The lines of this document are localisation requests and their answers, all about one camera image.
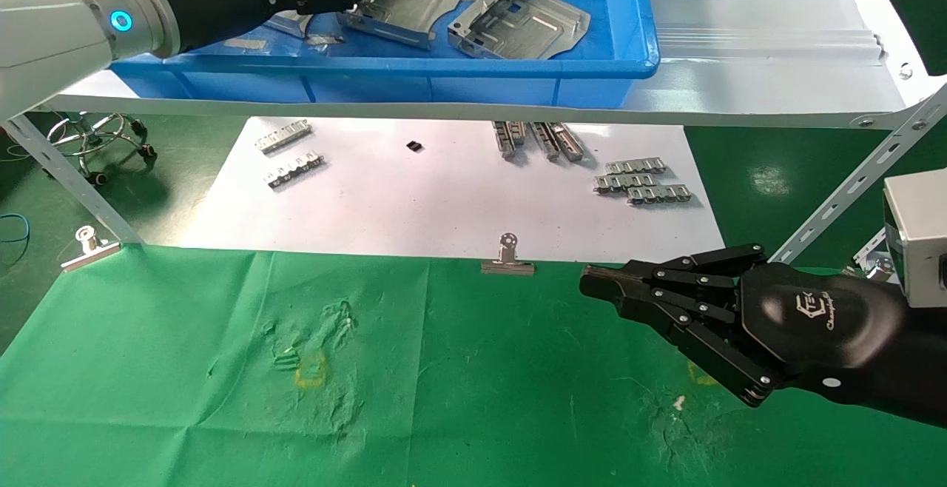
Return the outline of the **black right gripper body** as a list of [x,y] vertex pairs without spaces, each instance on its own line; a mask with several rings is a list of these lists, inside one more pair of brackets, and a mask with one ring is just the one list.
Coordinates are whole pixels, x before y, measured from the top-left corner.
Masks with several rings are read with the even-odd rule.
[[894,284],[782,263],[741,276],[740,308],[786,386],[945,426],[945,309],[910,307]]

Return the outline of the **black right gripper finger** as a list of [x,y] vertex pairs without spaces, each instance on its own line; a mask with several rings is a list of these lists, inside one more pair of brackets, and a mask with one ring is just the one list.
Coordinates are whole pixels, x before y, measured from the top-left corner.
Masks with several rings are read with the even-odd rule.
[[579,291],[649,326],[745,405],[760,406],[781,385],[778,363],[741,328],[733,283],[582,283]]
[[747,244],[665,262],[630,260],[618,268],[589,265],[581,275],[581,293],[609,302],[648,300],[655,290],[695,299],[730,296],[745,272],[766,261],[761,245]]

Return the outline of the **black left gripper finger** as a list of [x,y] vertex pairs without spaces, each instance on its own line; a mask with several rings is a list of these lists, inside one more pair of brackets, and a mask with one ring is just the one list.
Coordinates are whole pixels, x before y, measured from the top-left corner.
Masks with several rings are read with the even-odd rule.
[[351,10],[362,0],[295,0],[295,11],[301,15],[321,15]]

